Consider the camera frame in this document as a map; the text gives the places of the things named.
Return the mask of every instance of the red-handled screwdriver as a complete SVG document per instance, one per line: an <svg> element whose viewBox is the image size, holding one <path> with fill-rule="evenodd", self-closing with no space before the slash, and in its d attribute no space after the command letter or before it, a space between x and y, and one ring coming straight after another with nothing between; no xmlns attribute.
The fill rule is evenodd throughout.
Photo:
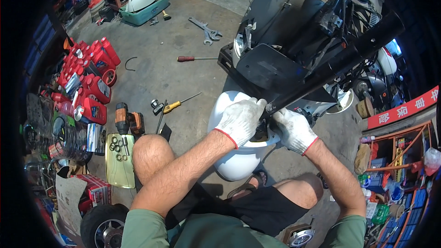
<svg viewBox="0 0 441 248"><path fill-rule="evenodd" d="M218 59L218 58L195 58L195 57L184 57L184 56L179 56L177 58L178 62L192 62L196 59Z"/></svg>

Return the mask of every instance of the foot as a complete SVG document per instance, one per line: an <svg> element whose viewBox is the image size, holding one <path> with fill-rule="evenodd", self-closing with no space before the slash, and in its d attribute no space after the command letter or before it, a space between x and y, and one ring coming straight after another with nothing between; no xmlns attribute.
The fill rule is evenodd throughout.
<svg viewBox="0 0 441 248"><path fill-rule="evenodd" d="M263 180L263 185L265 186L266 185L266 176L265 176L265 174L263 172L259 172L259 174L260 174L260 176L261 176L261 178ZM259 188L259 181L257 181L257 179L255 177L252 177L249 183L251 185L253 185L256 189ZM231 200L238 199L238 198L240 198L242 196L245 196L245 195L249 194L250 192L251 192L250 190L241 190L237 194L235 194L231 198Z"/></svg>

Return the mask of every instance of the yellow-handled screwdriver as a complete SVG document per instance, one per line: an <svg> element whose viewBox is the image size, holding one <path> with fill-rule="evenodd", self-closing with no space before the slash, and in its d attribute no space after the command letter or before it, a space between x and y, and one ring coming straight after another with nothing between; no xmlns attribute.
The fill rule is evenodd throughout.
<svg viewBox="0 0 441 248"><path fill-rule="evenodd" d="M187 98L187 99L185 99L185 100L183 100L183 101L177 101L177 102L174 102L174 103L172 103L172 104L169 104L169 105L165 106L165 107L164 107L164 110L163 110L163 113L164 113L164 114L167 114L167 113L171 112L173 109L175 109L175 108L177 108L178 106L180 106L181 103L183 103L183 102L185 102L185 101L188 101L188 100L190 100L191 98L196 97L197 95L199 95L199 94L201 94L201 93L202 93L202 92L199 92L199 93L197 93L196 95L193 95L193 96L191 96L191 97L189 97L189 98Z"/></svg>

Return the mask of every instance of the hairy forearm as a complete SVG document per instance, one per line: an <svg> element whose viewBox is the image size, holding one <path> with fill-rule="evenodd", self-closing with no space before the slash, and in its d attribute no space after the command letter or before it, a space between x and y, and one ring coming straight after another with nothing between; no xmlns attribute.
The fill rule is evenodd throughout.
<svg viewBox="0 0 441 248"><path fill-rule="evenodd" d="M165 217L196 180L234 147L226 135L211 131L188 152L155 173L136 195L130 209L152 210Z"/></svg>
<svg viewBox="0 0 441 248"><path fill-rule="evenodd" d="M340 218L348 214L366 216L366 201L352 173L317 140L306 151L306 157L317 167L341 209Z"/></svg>

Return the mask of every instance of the concrete floor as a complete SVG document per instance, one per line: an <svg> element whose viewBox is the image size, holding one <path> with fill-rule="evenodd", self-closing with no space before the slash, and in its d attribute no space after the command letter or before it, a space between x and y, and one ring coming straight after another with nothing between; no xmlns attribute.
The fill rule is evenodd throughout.
<svg viewBox="0 0 441 248"><path fill-rule="evenodd" d="M173 131L170 145L176 155L181 155L206 134L208 118L219 94L237 87L230 79L227 80L227 74L216 64L216 60L179 63L176 62L176 57L217 57L219 49L234 38L249 2L170 0L170 3L166 11L172 19L163 21L159 17L160 22L154 26L145 23L133 27L119 21L97 26L90 23L86 14L73 25L69 35L88 44L105 36L122 61L117 68L118 79L112 87L111 102L106 105L108 133L116 132L114 110L118 102L127 103L130 111L143 113L146 132L153 133L158 122L158 117L151 111L150 102L153 99L175 102L202 92L164 116L163 123L166 122ZM188 21L190 16L208 22L209 27L221 31L223 37L211 46L204 46L204 33ZM125 61L131 57L137 58L130 60L127 67L135 69L135 72L124 69ZM313 129L351 171L358 138L361 136L358 121L360 117L352 106L343 113L323 116ZM317 169L305 157L289 152L286 148L272 151L265 159L263 167L268 171L270 185L305 172L317 173ZM104 157L94 156L89 163L89 170L105 179ZM213 169L204 174L201 182L210 193L221 198L225 198L230 190L243 183L226 182ZM113 187L112 191L113 203L122 203L128 207L136 194L134 189L118 187ZM298 221L309 223L315 218L313 229L316 230L316 235L308 244L309 248L321 244L339 214L337 204L329 201L329 195L329 190L325 190L321 201Z"/></svg>

